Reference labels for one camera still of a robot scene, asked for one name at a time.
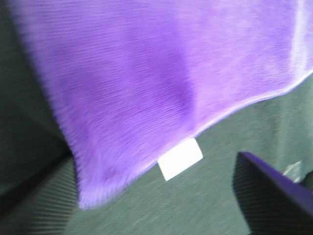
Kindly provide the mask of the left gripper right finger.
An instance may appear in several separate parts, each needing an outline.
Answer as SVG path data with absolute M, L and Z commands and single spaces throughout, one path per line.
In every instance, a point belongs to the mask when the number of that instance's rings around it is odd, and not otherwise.
M 237 154 L 232 186 L 252 235 L 313 233 L 313 193 L 257 156 Z

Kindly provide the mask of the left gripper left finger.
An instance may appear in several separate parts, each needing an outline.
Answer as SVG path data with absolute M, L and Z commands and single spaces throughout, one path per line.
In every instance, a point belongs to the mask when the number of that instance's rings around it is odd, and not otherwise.
M 73 158 L 64 140 L 0 142 L 2 235 L 62 235 L 75 205 Z

